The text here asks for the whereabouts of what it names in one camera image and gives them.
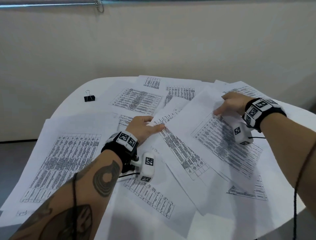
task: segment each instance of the forearm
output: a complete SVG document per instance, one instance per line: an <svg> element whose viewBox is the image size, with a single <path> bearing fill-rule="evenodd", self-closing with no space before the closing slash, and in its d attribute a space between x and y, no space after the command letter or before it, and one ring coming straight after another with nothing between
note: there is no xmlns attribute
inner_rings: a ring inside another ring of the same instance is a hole
<svg viewBox="0 0 316 240"><path fill-rule="evenodd" d="M119 157L102 152L76 178L77 239L89 240L99 227L112 190L122 170ZM71 239L73 232L72 180L60 187L11 239Z"/></svg>
<svg viewBox="0 0 316 240"><path fill-rule="evenodd" d="M316 133L282 114L268 115L261 123L260 128L264 133L273 154L286 179L295 187L300 169L316 142ZM316 216L316 152L303 173L298 194L305 205Z"/></svg>

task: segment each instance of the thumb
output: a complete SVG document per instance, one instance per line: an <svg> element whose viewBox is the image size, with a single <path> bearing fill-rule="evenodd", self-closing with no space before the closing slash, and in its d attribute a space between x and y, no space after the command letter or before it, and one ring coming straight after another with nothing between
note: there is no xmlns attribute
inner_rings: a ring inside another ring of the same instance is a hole
<svg viewBox="0 0 316 240"><path fill-rule="evenodd" d="M225 100L224 102L223 102L223 104L219 107L219 108L217 108L217 109L215 109L214 111L213 111L213 113L214 113L214 115L219 115L219 114L222 114L223 112L225 112L225 110L228 108L228 102L227 102L227 100Z"/></svg>
<svg viewBox="0 0 316 240"><path fill-rule="evenodd" d="M154 125L154 126L148 126L148 132L150 134L154 134L157 132L160 132L161 130L163 130L165 128L164 124L158 124L158 125Z"/></svg>

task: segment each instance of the beige wall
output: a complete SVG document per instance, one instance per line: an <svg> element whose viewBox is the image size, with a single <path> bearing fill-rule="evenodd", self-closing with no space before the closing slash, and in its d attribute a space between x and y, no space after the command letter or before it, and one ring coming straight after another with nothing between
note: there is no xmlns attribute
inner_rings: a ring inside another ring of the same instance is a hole
<svg viewBox="0 0 316 240"><path fill-rule="evenodd" d="M316 3L131 4L0 10L0 141L37 138L78 86L110 76L242 80L316 101Z"/></svg>

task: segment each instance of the person's right arm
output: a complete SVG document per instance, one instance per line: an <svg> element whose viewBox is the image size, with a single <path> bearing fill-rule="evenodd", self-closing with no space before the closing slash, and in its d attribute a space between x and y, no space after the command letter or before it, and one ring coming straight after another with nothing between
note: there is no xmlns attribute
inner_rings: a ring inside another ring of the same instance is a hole
<svg viewBox="0 0 316 240"><path fill-rule="evenodd" d="M222 114L225 110L234 110L243 115L246 104L253 98L229 92L223 96L223 99L225 102L214 111L215 115ZM265 117L260 124L260 129L286 179L292 187L295 187L300 169L316 142L316 133L280 113L272 113ZM316 217L315 189L316 150L312 152L298 187L298 195Z"/></svg>

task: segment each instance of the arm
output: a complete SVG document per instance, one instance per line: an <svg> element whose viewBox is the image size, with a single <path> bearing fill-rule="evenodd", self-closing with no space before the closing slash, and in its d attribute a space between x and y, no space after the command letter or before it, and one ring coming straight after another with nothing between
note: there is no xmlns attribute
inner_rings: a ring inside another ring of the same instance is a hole
<svg viewBox="0 0 316 240"><path fill-rule="evenodd" d="M135 117L126 131L141 144L150 135L161 131L163 124L146 126L152 117ZM122 161L111 150L103 151L76 178L77 239L92 240L122 171ZM72 239L72 179L46 200L10 238L11 240Z"/></svg>
<svg viewBox="0 0 316 240"><path fill-rule="evenodd" d="M246 104L253 98L229 92L223 96L225 102L214 111L218 115L226 109L245 113ZM280 113L272 113L260 124L280 169L292 187L295 187L299 171L313 145L316 133L293 122ZM298 194L306 207L316 217L316 151L312 152L298 187Z"/></svg>

